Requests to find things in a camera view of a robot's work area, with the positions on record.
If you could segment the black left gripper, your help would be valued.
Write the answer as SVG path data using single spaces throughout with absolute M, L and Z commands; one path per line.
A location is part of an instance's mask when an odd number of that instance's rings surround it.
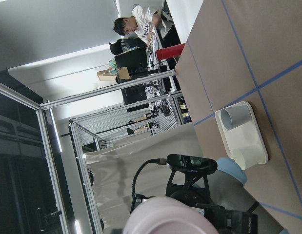
M 206 175 L 185 174 L 185 183 L 173 183 L 175 171 L 172 171 L 166 187 L 166 196 L 173 198 L 205 217 L 218 231 L 218 234 L 256 234 L 258 232 L 258 216 L 251 211 L 227 210 L 222 206 L 200 203 L 199 193 L 208 192 Z M 133 202 L 141 200 L 141 204 L 150 198 L 142 198 L 134 194 Z

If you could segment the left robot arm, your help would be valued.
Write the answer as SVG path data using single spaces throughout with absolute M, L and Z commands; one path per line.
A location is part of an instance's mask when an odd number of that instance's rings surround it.
M 233 161 L 170 154 L 156 164 L 171 170 L 165 196 L 133 193 L 126 234 L 285 234 L 244 188 Z

